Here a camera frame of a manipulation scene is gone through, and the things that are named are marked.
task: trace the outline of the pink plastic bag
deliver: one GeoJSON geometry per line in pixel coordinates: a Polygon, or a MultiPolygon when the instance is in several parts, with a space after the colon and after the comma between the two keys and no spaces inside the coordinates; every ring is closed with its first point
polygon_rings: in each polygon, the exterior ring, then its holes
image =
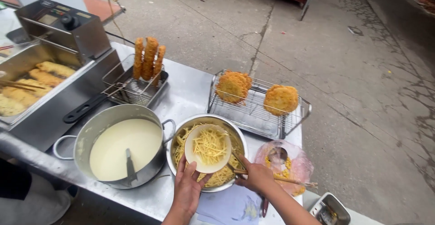
{"type": "MultiPolygon", "coordinates": [[[[269,167],[275,176],[300,182],[309,182],[314,170],[314,166],[308,159],[307,154],[300,147],[282,139],[263,144],[258,149],[254,162],[269,167]],[[287,151],[288,158],[291,160],[290,168],[288,168],[288,161],[287,163],[281,161],[280,156],[282,153],[276,151],[276,147],[281,147],[287,151]]],[[[297,196],[305,192],[305,187],[303,186],[284,181],[277,182],[290,195],[297,196]]]]}

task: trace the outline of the white batter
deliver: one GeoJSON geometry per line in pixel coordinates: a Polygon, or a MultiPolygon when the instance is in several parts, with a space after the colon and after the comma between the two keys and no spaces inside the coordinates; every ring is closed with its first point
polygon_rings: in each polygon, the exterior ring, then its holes
{"type": "Polygon", "coordinates": [[[121,121],[107,128],[90,151],[90,169],[100,181],[127,177],[127,156],[130,149],[134,170],[146,166],[162,142],[159,126],[144,119],[121,121]]]}

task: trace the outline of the blue paper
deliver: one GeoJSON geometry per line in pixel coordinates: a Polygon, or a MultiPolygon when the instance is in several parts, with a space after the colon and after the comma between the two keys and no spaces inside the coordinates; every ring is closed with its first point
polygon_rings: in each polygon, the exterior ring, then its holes
{"type": "Polygon", "coordinates": [[[199,220],[214,224],[210,218],[224,225],[258,225],[261,198],[245,187],[233,185],[220,192],[202,193],[197,213],[203,215],[198,216],[199,220]]]}

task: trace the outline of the fryer knob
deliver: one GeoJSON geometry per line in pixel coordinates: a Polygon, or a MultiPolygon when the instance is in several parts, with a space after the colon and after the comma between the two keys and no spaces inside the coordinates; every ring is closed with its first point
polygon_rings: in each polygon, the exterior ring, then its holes
{"type": "Polygon", "coordinates": [[[65,13],[62,18],[60,19],[60,22],[63,24],[63,26],[67,30],[73,30],[80,26],[79,19],[77,17],[72,17],[71,15],[65,13]]]}

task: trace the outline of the wire cooling rack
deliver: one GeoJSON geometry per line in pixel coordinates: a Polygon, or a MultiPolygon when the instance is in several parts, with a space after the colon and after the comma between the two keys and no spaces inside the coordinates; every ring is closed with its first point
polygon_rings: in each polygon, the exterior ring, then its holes
{"type": "Polygon", "coordinates": [[[160,93],[163,86],[166,84],[169,77],[168,73],[162,70],[160,72],[160,80],[157,86],[152,85],[156,78],[138,80],[131,77],[133,74],[134,54],[130,54],[122,62],[111,69],[103,78],[102,81],[110,88],[104,92],[109,95],[117,89],[120,89],[112,95],[115,101],[120,101],[123,104],[137,104],[147,106],[160,93]]]}
{"type": "Polygon", "coordinates": [[[312,111],[311,104],[298,97],[298,106],[293,112],[285,112],[282,116],[272,115],[264,109],[264,99],[267,90],[273,84],[253,77],[252,87],[248,90],[247,97],[237,104],[229,103],[225,101],[225,97],[237,96],[216,89],[219,78],[226,71],[221,70],[213,77],[207,113],[223,116],[245,131],[269,139],[284,139],[305,121],[312,111]],[[216,91],[224,93],[224,99],[221,99],[216,91]]]}

